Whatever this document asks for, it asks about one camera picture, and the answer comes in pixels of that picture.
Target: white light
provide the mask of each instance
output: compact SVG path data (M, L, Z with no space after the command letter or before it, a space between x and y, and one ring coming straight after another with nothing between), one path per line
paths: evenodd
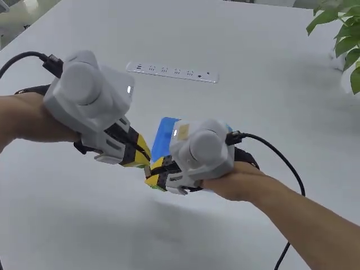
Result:
M39 7L38 0L24 0L24 4L28 12L33 12Z

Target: yellow label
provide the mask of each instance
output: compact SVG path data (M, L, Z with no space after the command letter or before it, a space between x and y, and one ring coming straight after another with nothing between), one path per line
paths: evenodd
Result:
M186 140L189 134L189 124L182 125L178 130L178 140Z

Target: white power strip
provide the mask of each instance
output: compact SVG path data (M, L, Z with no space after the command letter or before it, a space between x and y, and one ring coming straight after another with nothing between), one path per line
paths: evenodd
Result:
M173 68L159 64L148 64L144 62L130 62L126 70L142 74L151 74L186 80L199 80L201 82L217 83L219 74L213 71L198 71L194 69Z

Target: plant leaf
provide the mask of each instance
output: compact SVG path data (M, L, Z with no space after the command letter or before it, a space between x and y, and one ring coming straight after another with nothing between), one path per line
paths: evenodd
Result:
M344 32L347 31L347 27L353 25L354 22L355 22L355 18L354 18L354 17L348 18L348 19L345 21L346 24L343 24L343 25L342 25L342 27L340 28L340 31L339 31L338 35L335 37L335 38L336 38L335 46L336 46L336 45L338 44L338 42L341 40L341 38L342 38L341 35L342 35Z
M354 22L350 26L343 25L343 27L341 27L339 33L336 35L335 38L342 38L342 37L349 37L349 36L354 36L354 37L360 38L360 22Z
M313 9L314 17L316 16L316 14L319 12L320 9L321 9L321 6L317 6L316 8Z
M351 50L358 44L358 39L356 37L347 37L342 39L336 46L335 46L335 55L339 57L343 53L346 53L348 50Z
M353 93L360 92L360 67L355 69L350 76L351 88Z
M345 17L360 16L360 6L354 6L344 15Z
M318 24L326 24L330 21L335 21L338 18L338 12L335 10L325 10L321 12L310 24L306 27L308 35L315 29Z
M360 58L360 49L351 50L345 58L344 71L351 67Z
M343 3L341 4L342 8L353 7L353 6L359 6L359 0L343 0Z

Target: blue package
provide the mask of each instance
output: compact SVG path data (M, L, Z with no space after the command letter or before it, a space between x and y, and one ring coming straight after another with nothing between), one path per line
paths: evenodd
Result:
M173 134L174 125L180 119L164 117L162 118L154 144L151 149L151 159L157 161L162 156L170 155L169 145Z

